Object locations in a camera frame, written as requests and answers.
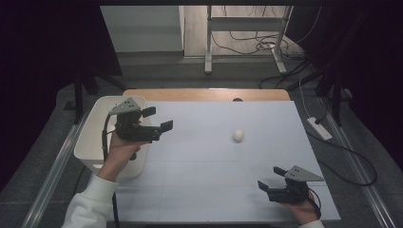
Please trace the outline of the metal floor rail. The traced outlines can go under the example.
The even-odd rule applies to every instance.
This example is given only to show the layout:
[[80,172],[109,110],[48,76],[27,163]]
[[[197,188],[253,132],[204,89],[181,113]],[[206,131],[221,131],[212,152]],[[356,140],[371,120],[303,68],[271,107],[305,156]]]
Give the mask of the metal floor rail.
[[78,141],[90,107],[74,122],[20,228],[37,228]]
[[[326,120],[329,123],[333,133],[335,134],[336,140],[341,144],[343,148],[353,149],[349,138],[347,137],[345,131],[341,126],[339,126],[335,119],[332,117],[331,111],[329,110],[329,106],[325,103],[322,98],[318,99],[320,104],[323,106],[326,114]],[[361,160],[357,155],[353,155],[348,153],[346,155],[346,160],[348,164],[350,164],[352,171],[355,174],[355,177],[360,182],[370,182],[371,176],[367,173],[364,168],[364,161]],[[374,211],[374,215],[380,225],[381,228],[395,228],[395,222],[393,221],[392,215],[385,204],[384,200],[380,196],[378,190],[376,189],[374,184],[369,186],[361,187],[367,201],[369,202],[372,210]]]

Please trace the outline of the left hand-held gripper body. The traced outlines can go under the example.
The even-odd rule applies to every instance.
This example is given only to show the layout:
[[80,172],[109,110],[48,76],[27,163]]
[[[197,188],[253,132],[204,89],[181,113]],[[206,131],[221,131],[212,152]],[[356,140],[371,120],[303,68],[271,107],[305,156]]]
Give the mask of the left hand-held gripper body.
[[132,98],[127,98],[113,107],[108,117],[113,115],[117,116],[114,132],[124,141],[152,143],[158,141],[163,134],[161,126],[141,124],[142,109]]

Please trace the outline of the black metal stand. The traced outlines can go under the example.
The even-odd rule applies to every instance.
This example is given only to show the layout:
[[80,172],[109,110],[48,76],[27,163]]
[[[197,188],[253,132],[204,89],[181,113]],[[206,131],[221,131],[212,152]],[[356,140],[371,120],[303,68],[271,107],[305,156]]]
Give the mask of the black metal stand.
[[316,94],[320,97],[330,95],[331,113],[338,126],[342,126],[340,120],[340,106],[342,98],[342,74],[337,64],[326,66],[322,78],[316,88]]
[[84,117],[83,89],[85,88],[89,94],[97,94],[100,89],[95,80],[96,77],[101,78],[113,86],[116,86],[121,91],[127,90],[127,86],[114,79],[114,76],[123,76],[121,67],[119,65],[106,67],[79,66],[77,68],[73,83],[74,101],[68,102],[65,105],[65,110],[75,111],[74,124],[78,124]]

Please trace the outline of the person's left hand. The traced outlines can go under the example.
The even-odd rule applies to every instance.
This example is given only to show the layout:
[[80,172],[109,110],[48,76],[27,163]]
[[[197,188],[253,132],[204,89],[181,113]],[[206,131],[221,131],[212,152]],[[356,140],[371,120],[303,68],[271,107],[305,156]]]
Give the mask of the person's left hand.
[[124,170],[134,153],[137,153],[146,142],[128,142],[112,133],[106,161],[97,176],[106,181],[115,181]]

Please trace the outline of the white cabinet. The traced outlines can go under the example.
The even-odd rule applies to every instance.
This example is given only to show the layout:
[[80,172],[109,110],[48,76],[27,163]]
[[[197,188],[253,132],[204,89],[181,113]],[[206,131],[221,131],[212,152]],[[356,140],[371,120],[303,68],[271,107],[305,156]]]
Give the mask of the white cabinet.
[[183,51],[183,6],[100,6],[117,52]]

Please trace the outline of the white power strip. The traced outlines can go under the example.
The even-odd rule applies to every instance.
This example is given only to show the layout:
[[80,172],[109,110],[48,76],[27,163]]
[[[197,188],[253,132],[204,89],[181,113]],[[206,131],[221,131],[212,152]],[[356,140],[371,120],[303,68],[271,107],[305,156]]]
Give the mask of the white power strip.
[[308,118],[307,123],[314,129],[322,140],[328,141],[332,139],[333,136],[330,132],[315,117]]

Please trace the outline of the person's right hand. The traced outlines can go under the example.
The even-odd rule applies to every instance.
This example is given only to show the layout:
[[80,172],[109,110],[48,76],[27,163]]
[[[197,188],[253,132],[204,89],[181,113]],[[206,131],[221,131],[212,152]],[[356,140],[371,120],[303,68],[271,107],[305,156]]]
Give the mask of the person's right hand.
[[301,204],[283,203],[282,206],[291,211],[292,215],[298,222],[298,226],[314,220],[320,220],[317,217],[315,207],[308,200]]

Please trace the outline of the wooden table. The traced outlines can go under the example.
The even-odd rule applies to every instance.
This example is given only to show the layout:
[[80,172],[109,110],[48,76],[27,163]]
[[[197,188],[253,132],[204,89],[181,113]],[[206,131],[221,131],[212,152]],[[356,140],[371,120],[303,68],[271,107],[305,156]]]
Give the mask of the wooden table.
[[231,102],[237,99],[244,102],[290,101],[284,89],[153,88],[128,89],[123,95],[160,102]]

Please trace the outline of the white board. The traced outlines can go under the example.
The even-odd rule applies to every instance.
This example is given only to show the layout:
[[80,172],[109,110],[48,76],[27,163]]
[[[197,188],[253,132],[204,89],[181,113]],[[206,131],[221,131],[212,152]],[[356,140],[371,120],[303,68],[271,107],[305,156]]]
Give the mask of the white board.
[[[291,220],[258,181],[283,188],[274,166],[321,170],[295,104],[156,102],[151,122],[173,129],[148,146],[141,175],[116,195],[123,222],[264,223]],[[241,130],[241,142],[233,132]]]

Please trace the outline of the white metal stand frame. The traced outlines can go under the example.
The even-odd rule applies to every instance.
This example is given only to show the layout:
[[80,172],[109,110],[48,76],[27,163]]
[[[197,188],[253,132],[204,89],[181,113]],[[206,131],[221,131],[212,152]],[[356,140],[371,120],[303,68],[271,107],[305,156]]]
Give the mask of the white metal stand frame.
[[207,6],[206,48],[204,55],[204,73],[212,73],[212,32],[213,31],[276,31],[276,42],[270,46],[270,51],[280,74],[286,74],[286,67],[280,57],[280,44],[288,25],[292,6],[286,6],[284,14],[279,17],[213,17],[212,7]]

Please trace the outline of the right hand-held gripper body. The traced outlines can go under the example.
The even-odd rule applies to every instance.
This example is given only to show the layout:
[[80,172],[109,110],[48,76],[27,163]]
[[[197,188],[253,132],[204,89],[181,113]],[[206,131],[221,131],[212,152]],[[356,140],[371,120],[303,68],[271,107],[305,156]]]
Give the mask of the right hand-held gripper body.
[[267,192],[270,201],[300,204],[310,198],[308,181],[324,181],[324,179],[308,170],[294,165],[283,176],[285,187],[283,189],[270,188]]

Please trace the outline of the white plastic storage bin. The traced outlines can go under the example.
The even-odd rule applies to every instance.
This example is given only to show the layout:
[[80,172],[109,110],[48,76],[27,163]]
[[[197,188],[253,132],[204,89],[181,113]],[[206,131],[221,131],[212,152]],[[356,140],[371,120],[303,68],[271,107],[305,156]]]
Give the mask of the white plastic storage bin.
[[[108,112],[121,104],[127,96],[105,96],[98,99],[86,119],[74,148],[74,156],[79,159],[94,175],[104,164],[102,131]],[[129,161],[119,178],[136,178],[142,174],[147,156],[147,145],[136,153],[137,158]]]

